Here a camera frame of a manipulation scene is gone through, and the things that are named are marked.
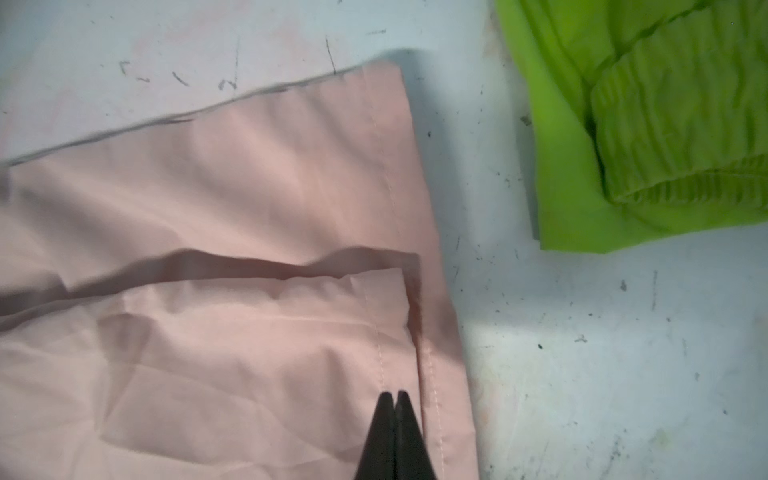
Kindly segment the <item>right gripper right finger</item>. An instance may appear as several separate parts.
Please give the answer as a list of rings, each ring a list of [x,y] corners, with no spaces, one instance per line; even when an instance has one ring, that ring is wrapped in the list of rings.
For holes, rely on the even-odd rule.
[[[394,478],[437,479],[410,396],[405,391],[398,392],[394,407]]]

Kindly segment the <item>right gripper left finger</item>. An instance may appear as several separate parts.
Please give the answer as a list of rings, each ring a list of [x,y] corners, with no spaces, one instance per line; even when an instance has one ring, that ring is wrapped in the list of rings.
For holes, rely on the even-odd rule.
[[[389,392],[377,400],[354,479],[395,479],[395,406]]]

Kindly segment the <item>pink shorts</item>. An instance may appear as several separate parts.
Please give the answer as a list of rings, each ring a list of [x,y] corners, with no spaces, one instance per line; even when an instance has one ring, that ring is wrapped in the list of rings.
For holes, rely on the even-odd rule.
[[[477,478],[397,64],[2,168],[3,478],[351,479],[399,391]]]

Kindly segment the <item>neon green shorts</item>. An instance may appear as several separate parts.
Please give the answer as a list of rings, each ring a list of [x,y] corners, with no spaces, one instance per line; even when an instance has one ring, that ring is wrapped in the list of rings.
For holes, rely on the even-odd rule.
[[[526,80],[545,250],[767,219],[763,1],[500,1]]]

